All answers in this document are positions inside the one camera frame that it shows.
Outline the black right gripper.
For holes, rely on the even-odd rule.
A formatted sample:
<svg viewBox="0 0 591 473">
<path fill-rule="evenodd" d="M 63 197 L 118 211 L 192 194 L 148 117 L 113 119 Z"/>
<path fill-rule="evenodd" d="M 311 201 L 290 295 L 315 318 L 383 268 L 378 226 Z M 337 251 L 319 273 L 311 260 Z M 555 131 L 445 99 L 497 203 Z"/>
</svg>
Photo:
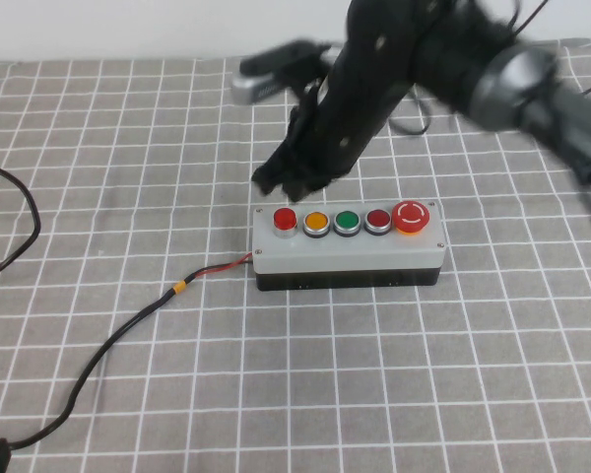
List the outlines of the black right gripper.
<svg viewBox="0 0 591 473">
<path fill-rule="evenodd" d="M 292 109 L 285 139 L 252 175 L 262 195 L 276 187 L 299 202 L 348 173 L 412 87 L 413 51 L 427 31 L 425 1 L 353 1 L 347 38 L 326 94 Z"/>
</svg>

